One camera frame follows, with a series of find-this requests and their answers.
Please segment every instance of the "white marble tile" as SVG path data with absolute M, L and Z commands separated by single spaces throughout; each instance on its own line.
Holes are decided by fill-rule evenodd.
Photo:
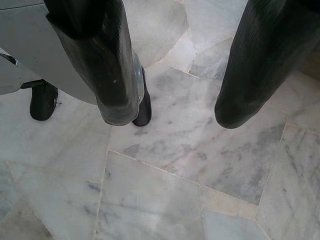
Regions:
M 252 220 L 215 212 L 204 212 L 207 240 L 268 240 Z
M 21 198 L 5 163 L 0 163 L 0 223 Z
M 44 224 L 35 216 L 25 200 L 20 200 L 14 210 L 0 224 L 1 240 L 54 240 Z
M 109 152 L 96 240 L 204 240 L 198 187 Z
M 123 0 L 133 50 L 144 67 L 161 60 L 188 29 L 184 6 L 173 0 Z
M 214 117 L 219 87 L 181 71 L 146 71 L 153 118 L 144 128 L 115 127 L 110 149 L 258 204 L 286 116 L 264 107 L 235 130 Z
M 143 128 L 114 127 L 110 148 L 164 168 L 215 136 L 214 101 L 219 88 L 182 71 L 156 64 L 146 70 L 152 120 Z
M 287 126 L 257 220 L 273 240 L 315 240 L 320 229 L 320 136 Z
M 285 113 L 293 114 L 320 101 L 320 81 L 299 71 L 292 72 L 267 102 Z
M 226 39 L 199 53 L 190 69 L 190 74 L 208 78 L 221 85 L 227 69 L 230 48 L 233 40 Z
M 285 121 L 284 114 L 264 107 L 237 129 L 208 128 L 215 131 L 211 141 L 165 169 L 258 205 Z
M 0 162 L 13 161 L 100 180 L 111 126 L 97 106 L 59 92 L 52 117 L 30 117 L 30 89 L 0 96 Z
M 10 164 L 15 178 L 36 216 L 59 240 L 91 240 L 98 213 L 101 185 L 79 178 Z
M 34 4 L 41 4 L 43 2 L 44 0 L 1 0 L 0 10 L 30 6 Z
M 320 103 L 295 112 L 288 118 L 288 123 L 320 133 Z
M 191 40 L 191 35 L 191 31 L 188 29 L 162 59 L 162 63 L 187 73 L 196 57 L 196 49 Z
M 212 212 L 225 213 L 245 219 L 254 219 L 257 214 L 257 206 L 227 195 L 220 191 L 201 187 L 202 208 Z
M 248 0 L 184 0 L 198 52 L 236 33 Z

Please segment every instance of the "grout line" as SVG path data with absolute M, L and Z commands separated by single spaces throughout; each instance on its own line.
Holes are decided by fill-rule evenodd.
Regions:
M 282 114 L 285 114 L 285 115 L 288 115 L 288 116 L 290 115 L 289 112 L 284 111 L 284 110 L 282 110 L 282 109 L 280 109 L 280 108 L 277 108 L 277 107 L 269 104 L 268 102 L 266 102 L 264 105 L 265 105 L 265 106 L 268 106 L 269 108 L 271 108 L 271 109 L 273 109 L 273 110 L 276 110 L 276 111 L 278 111 L 278 112 L 280 112 L 280 113 L 282 113 Z
M 142 66 L 143 68 L 144 68 L 144 70 L 145 71 L 147 71 L 148 70 L 148 68 L 151 68 L 151 67 L 153 67 L 153 66 L 155 66 L 155 65 L 157 65 L 157 64 L 162 64 L 162 62 L 163 62 L 163 58 L 162 59 L 160 59 L 159 61 L 156 61 L 155 63 L 152 63 L 151 65 L 148 65 L 148 66 Z
M 235 217 L 235 218 L 241 218 L 241 219 L 245 219 L 245 220 L 250 220 L 250 221 L 256 221 L 254 218 L 252 217 L 246 217 L 246 216 L 242 216 L 239 214 L 232 214 L 230 212 L 226 212 L 226 211 L 222 211 L 222 210 L 213 210 L 210 208 L 203 208 L 203 210 L 208 211 L 208 212 L 212 212 L 212 213 L 218 213 L 218 214 L 224 214 L 230 217 Z
M 107 161 L 108 161 L 108 152 L 110 150 L 110 144 L 108 144 L 105 152 L 105 161 L 104 161 L 104 166 L 103 166 L 103 174 L 101 177 L 101 188 L 100 188 L 100 194 L 99 194 L 99 199 L 98 199 L 98 204 L 97 204 L 97 209 L 96 209 L 96 217 L 95 217 L 95 223 L 94 223 L 94 228 L 93 228 L 93 236 L 92 240 L 96 239 L 96 234 L 97 234 L 97 229 L 98 229 L 98 222 L 99 222 L 99 212 L 100 212 L 100 207 L 101 207 L 101 201 L 102 201 L 102 193 L 104 191 L 104 185 L 105 185 L 105 179 L 106 179 L 106 169 L 107 169 Z
M 188 75 L 190 75 L 190 76 L 192 76 L 192 77 L 194 77 L 194 78 L 197 78 L 197 79 L 201 79 L 201 77 L 198 77 L 198 76 L 196 76 L 196 75 L 193 75 L 192 73 L 189 73 L 189 72 L 185 72 L 185 74 L 188 74 Z
M 202 194 L 200 191 L 200 186 L 196 186 L 197 190 L 198 190 L 198 197 L 199 197 L 199 202 L 200 202 L 200 218 L 201 218 L 201 225 L 202 225 L 202 229 L 203 229 L 203 235 L 204 235 L 204 239 L 207 240 L 207 232 L 206 232 L 206 227 L 205 227 L 205 213 L 204 213 L 204 206 L 203 206 L 203 202 L 202 202 Z
M 178 45 L 179 41 L 184 37 L 184 35 L 189 31 L 190 27 L 188 27 L 185 32 L 181 35 L 181 37 L 176 41 L 176 43 L 173 45 L 172 48 L 170 48 L 170 50 L 163 56 L 163 58 L 161 58 L 161 60 L 159 60 L 158 62 L 164 60 L 168 55 L 169 53 Z
M 190 40 L 191 40 L 192 45 L 193 45 L 193 48 L 194 48 L 195 56 L 197 56 L 197 55 L 198 55 L 198 50 L 197 50 L 196 45 L 195 45 L 194 40 L 193 40 L 194 34 L 193 34 L 193 31 L 192 31 L 190 25 L 189 25 L 189 31 L 190 31 Z
M 261 194 L 261 198 L 260 198 L 259 204 L 258 204 L 257 209 L 256 209 L 256 213 L 255 213 L 255 216 L 254 216 L 255 220 L 257 219 L 257 215 L 258 215 L 258 212 L 259 212 L 259 209 L 260 209 L 260 203 L 262 202 L 262 199 L 263 199 L 263 197 L 264 197 L 264 195 L 266 193 L 266 188 L 267 188 L 268 182 L 270 180 L 270 176 L 271 176 L 272 170 L 275 167 L 274 165 L 276 163 L 276 157 L 278 156 L 278 152 L 280 151 L 280 147 L 281 147 L 280 144 L 281 144 L 281 141 L 283 140 L 284 133 L 285 133 L 285 130 L 287 128 L 287 125 L 288 125 L 288 117 L 287 117 L 287 121 L 285 121 L 285 125 L 284 125 L 284 128 L 283 128 L 282 134 L 281 134 L 281 138 L 280 138 L 278 146 L 276 148 L 275 156 L 274 156 L 274 159 L 273 159 L 273 161 L 271 163 L 271 167 L 270 167 L 270 171 L 269 171 L 268 177 L 266 178 L 266 181 L 265 181 L 265 184 L 264 184 L 264 188 L 263 188 L 263 191 L 262 191 L 262 194 Z
M 73 173 L 68 173 L 68 172 L 65 172 L 65 171 L 53 170 L 51 168 L 47 168 L 47 167 L 44 167 L 44 166 L 37 166 L 37 165 L 30 164 L 30 163 L 22 163 L 22 162 L 16 162 L 16 161 L 8 160 L 7 164 L 9 166 L 10 165 L 18 165 L 18 166 L 21 165 L 21 166 L 24 166 L 24 167 L 27 167 L 27 168 L 38 169 L 38 170 L 41 170 L 42 172 L 45 172 L 45 173 L 56 174 L 56 175 L 69 177 L 69 178 L 73 178 L 73 179 L 78 179 L 78 180 L 86 181 L 86 182 L 90 182 L 90 183 L 97 183 L 97 184 L 101 183 L 97 179 L 85 178 L 85 177 L 77 176 L 77 175 L 75 175 Z M 17 179 L 16 183 L 19 183 L 22 177 L 23 177 L 23 175 L 20 177 L 20 179 Z
M 219 42 L 217 42 L 217 43 L 214 43 L 214 44 L 212 44 L 212 45 L 210 44 L 210 46 L 207 46 L 207 47 L 201 49 L 201 51 L 199 51 L 199 52 L 198 52 L 198 50 L 196 49 L 197 54 L 201 54 L 201 53 L 203 53 L 204 51 L 207 51 L 207 50 L 209 50 L 209 49 L 211 49 L 211 48 L 214 48 L 214 47 L 216 47 L 217 45 L 219 45 L 219 44 L 221 44 L 222 42 L 227 41 L 227 40 L 229 40 L 229 39 L 233 40 L 234 37 L 233 37 L 232 35 L 229 35 L 229 37 L 227 37 L 227 38 L 225 38 L 225 39 L 223 39 L 223 40 L 221 40 L 221 41 L 219 41 Z
M 297 125 L 297 124 L 295 124 L 295 123 L 287 122 L 287 125 L 288 125 L 288 127 L 292 127 L 292 128 L 295 128 L 295 129 L 301 129 L 301 130 L 306 131 L 306 132 L 309 133 L 309 134 L 315 134 L 315 135 L 319 135 L 319 136 L 320 136 L 320 133 L 319 133 L 319 132 L 313 131 L 313 130 L 307 128 L 307 127 L 299 126 L 299 125 Z
M 175 176 L 175 177 L 178 178 L 178 179 L 181 179 L 181 180 L 184 180 L 184 181 L 186 181 L 186 182 L 195 184 L 195 185 L 197 185 L 197 186 L 199 186 L 199 187 L 206 188 L 206 189 L 211 190 L 211 191 L 215 191 L 215 192 L 217 192 L 218 194 L 224 195 L 224 196 L 226 196 L 226 197 L 231 197 L 231 198 L 233 198 L 233 199 L 235 199 L 235 200 L 237 200 L 237 201 L 242 201 L 242 202 L 247 203 L 247 204 L 255 205 L 255 204 L 253 204 L 253 203 L 251 203 L 251 202 L 248 202 L 248 201 L 246 201 L 246 200 L 237 198 L 237 197 L 235 197 L 235 196 L 229 195 L 229 194 L 227 194 L 227 193 L 225 193 L 225 192 L 216 190 L 216 189 L 211 188 L 211 187 L 208 187 L 208 186 L 206 186 L 206 185 L 202 185 L 202 184 L 199 183 L 199 182 L 190 180 L 190 179 L 188 179 L 188 178 L 186 178 L 186 177 L 184 177 L 184 176 L 177 175 L 177 174 L 175 174 L 175 173 L 173 173 L 173 172 L 164 170 L 164 169 L 162 169 L 162 168 L 160 168 L 160 167 L 153 166 L 153 165 L 151 165 L 151 164 L 149 164 L 149 163 L 147 163 L 147 162 L 144 162 L 144 161 L 138 160 L 138 159 L 136 159 L 136 158 L 133 158 L 133 157 L 131 157 L 131 156 L 125 155 L 125 154 L 123 154 L 123 153 L 117 152 L 117 151 L 115 151 L 115 150 L 113 150 L 113 149 L 110 149 L 109 151 L 110 151 L 110 152 L 113 152 L 113 153 L 115 153 L 115 154 L 118 154 L 118 155 L 120 155 L 120 156 L 129 158 L 129 159 L 131 159 L 131 160 L 137 161 L 138 163 L 141 163 L 141 164 L 143 164 L 143 165 L 146 165 L 146 166 L 148 166 L 148 167 L 150 167 L 150 168 L 157 169 L 157 170 L 159 170 L 159 171 L 161 171 L 161 172 L 164 172 L 164 173 L 166 173 L 166 174 Z
M 256 225 L 258 226 L 258 228 L 260 228 L 261 231 L 264 233 L 264 235 L 266 236 L 266 238 L 267 238 L 268 240 L 272 240 L 271 237 L 267 234 L 267 232 L 262 228 L 262 226 L 260 225 L 260 223 L 259 223 L 256 219 L 254 219 L 254 221 L 255 221 Z
M 20 199 L 13 205 L 13 207 L 7 212 L 7 214 L 2 218 L 2 220 L 0 221 L 0 226 L 6 221 L 6 219 L 14 212 L 16 206 L 20 203 L 20 201 L 22 200 L 22 195 L 20 197 Z
M 34 216 L 44 225 L 44 227 L 48 230 L 48 232 L 50 233 L 50 235 L 53 237 L 53 239 L 57 240 L 57 237 L 54 236 L 54 234 L 52 234 L 52 231 L 47 227 L 47 225 L 42 221 L 42 219 L 39 216 L 39 214 L 37 214 L 37 210 L 36 208 L 33 206 L 33 204 L 31 203 L 31 201 L 29 200 L 29 198 L 24 194 L 24 191 L 22 191 L 22 188 L 20 187 L 19 183 L 15 181 L 14 177 L 12 176 L 12 173 L 11 173 L 11 170 L 9 169 L 10 171 L 10 175 L 13 179 L 13 182 L 15 183 L 15 188 L 16 190 L 21 194 L 21 197 L 19 199 L 19 201 L 16 203 L 16 205 L 18 203 L 20 203 L 20 201 L 26 201 L 28 207 L 32 210 Z
M 45 3 L 41 2 L 41 3 L 30 4 L 30 5 L 24 5 L 24 6 L 14 6 L 14 7 L 2 8 L 2 9 L 0 9 L 0 11 L 28 8 L 28 7 L 38 6 L 38 5 L 45 5 Z

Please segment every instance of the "marble floor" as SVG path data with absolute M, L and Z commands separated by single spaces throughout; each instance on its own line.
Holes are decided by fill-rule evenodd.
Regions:
M 20 2 L 45 8 L 5 0 L 0 18 Z M 29 89 L 1 95 L 0 240 L 319 240 L 320 81 L 294 71 L 243 126 L 215 120 L 246 2 L 124 0 L 146 127 L 62 91 L 37 122 Z M 1 77 L 34 76 L 2 61 Z

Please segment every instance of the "marble tile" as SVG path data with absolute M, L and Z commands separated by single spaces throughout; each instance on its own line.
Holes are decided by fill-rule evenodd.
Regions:
M 97 106 L 62 91 L 52 117 L 30 117 L 30 89 L 0 96 L 0 162 L 13 161 L 100 180 L 111 126 Z
M 173 0 L 123 0 L 133 50 L 144 67 L 161 60 L 188 29 L 184 6 Z
M 182 71 L 156 64 L 146 69 L 152 101 L 152 120 L 139 128 L 114 127 L 110 149 L 164 168 L 212 139 L 219 87 Z
M 198 187 L 109 152 L 96 240 L 204 240 Z
M 215 121 L 219 87 L 160 64 L 147 69 L 153 119 L 115 127 L 110 149 L 258 204 L 286 116 L 265 106 L 242 127 Z
M 184 0 L 193 42 L 198 52 L 234 36 L 247 1 Z
M 36 216 L 59 240 L 91 240 L 98 213 L 101 185 L 40 168 L 10 164 Z
M 320 229 L 320 136 L 287 126 L 257 221 L 273 240 L 315 240 Z
M 237 129 L 215 129 L 211 141 L 165 169 L 258 205 L 285 121 L 284 114 L 264 107 Z
M 30 6 L 34 4 L 41 4 L 43 2 L 44 0 L 1 0 L 0 10 Z
M 205 211 L 204 222 L 207 240 L 268 240 L 252 220 Z
M 162 59 L 163 64 L 182 72 L 189 72 L 196 57 L 196 49 L 191 40 L 191 31 L 188 29 L 178 40 L 176 45 Z
M 303 108 L 288 118 L 288 123 L 298 125 L 304 129 L 320 133 L 320 103 L 315 103 L 309 107 Z
M 16 188 L 9 168 L 5 163 L 0 163 L 0 223 L 20 198 L 21 194 Z
M 245 219 L 254 219 L 258 207 L 220 191 L 200 187 L 202 208 L 212 212 L 225 213 Z
M 320 101 L 320 81 L 294 71 L 267 102 L 285 113 L 293 114 Z
M 0 224 L 1 240 L 54 240 L 44 224 L 35 216 L 25 200 Z
M 227 69 L 232 42 L 232 38 L 229 38 L 199 53 L 192 64 L 190 74 L 199 78 L 212 79 L 221 85 Z

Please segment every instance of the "gray panel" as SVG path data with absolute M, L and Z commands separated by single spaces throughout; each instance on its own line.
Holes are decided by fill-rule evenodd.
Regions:
M 39 79 L 33 72 L 17 67 L 0 56 L 0 95 L 18 91 L 23 83 Z
M 96 104 L 46 19 L 44 4 L 0 10 L 0 47 L 67 94 Z
M 1 0 L 0 9 L 12 9 L 43 3 L 43 0 Z

